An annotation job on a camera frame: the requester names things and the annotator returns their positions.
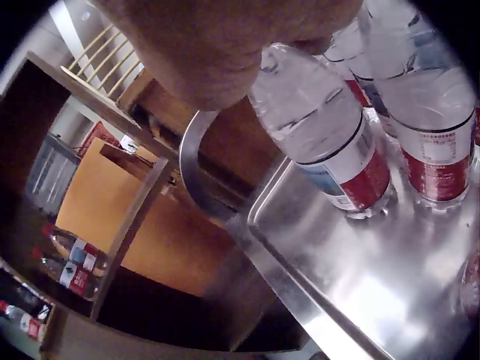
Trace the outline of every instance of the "white bottle label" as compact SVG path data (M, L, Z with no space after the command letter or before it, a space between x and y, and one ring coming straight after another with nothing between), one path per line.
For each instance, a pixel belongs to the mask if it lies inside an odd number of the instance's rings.
M24 313L20 319L20 329L33 340L42 340L43 324L28 313Z
M90 274L81 266L77 266L68 261L60 275L59 282L78 295L83 295L86 285L90 279Z
M328 200L343 210L362 210L380 199L390 181L385 159L375 147L364 116L354 138L333 156L297 164Z
M92 271L97 255L98 250L96 247L90 245L80 238L77 238L72 247L72 251L70 252L69 260L76 264L82 265L83 268L87 269L88 271Z
M475 126L474 114L458 127L434 132L412 129L396 121L408 178L422 196L444 201L465 190Z

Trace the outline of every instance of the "white wall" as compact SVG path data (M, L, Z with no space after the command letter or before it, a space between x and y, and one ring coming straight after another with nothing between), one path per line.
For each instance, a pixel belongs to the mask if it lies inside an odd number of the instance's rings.
M32 29L12 54L4 71L0 74L0 95L5 93L28 51L32 51L49 64L58 67L72 60L65 42L58 33L49 14Z

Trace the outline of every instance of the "water bottle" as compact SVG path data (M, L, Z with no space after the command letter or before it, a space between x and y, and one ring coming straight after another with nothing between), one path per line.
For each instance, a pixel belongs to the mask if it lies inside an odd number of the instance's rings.
M45 335L45 325L24 310L9 305L0 300L0 312L3 312L10 322L25 332L30 338L42 341Z
M333 205L352 218L386 209L395 193L386 160L336 73L313 56L273 44L262 52L249 99L277 146Z
M345 64L353 73L360 88L362 88L377 112L380 124L389 136L389 141L396 145L396 131L393 120L390 118L390 114L373 81L372 71L365 56L360 37L357 19L354 19L345 29L334 33L333 38L336 48L345 59Z
M480 184L480 108L476 108L477 113L477 129L475 135L475 150L474 150L474 159L471 169L472 181L479 185Z
M65 258L90 271L103 276L108 266L108 256L74 233L61 229L52 223L45 223L43 234L50 239L58 252Z
M31 255L39 260L39 269L49 277L85 300L95 300L100 280L90 271L59 254L46 255L38 246L32 249Z
M369 0L357 18L413 198L444 213L461 203L470 179L476 99L468 78L440 34L406 2Z

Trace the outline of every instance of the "water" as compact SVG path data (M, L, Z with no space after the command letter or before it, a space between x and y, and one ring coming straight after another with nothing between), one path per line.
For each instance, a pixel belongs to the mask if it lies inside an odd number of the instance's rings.
M353 218L386 206L395 192L386 161L360 104L334 71L275 44L263 51L249 98L278 147L333 205Z
M292 48L276 44L265 51L250 100L278 147L300 163L341 147L361 113L345 83L315 58Z

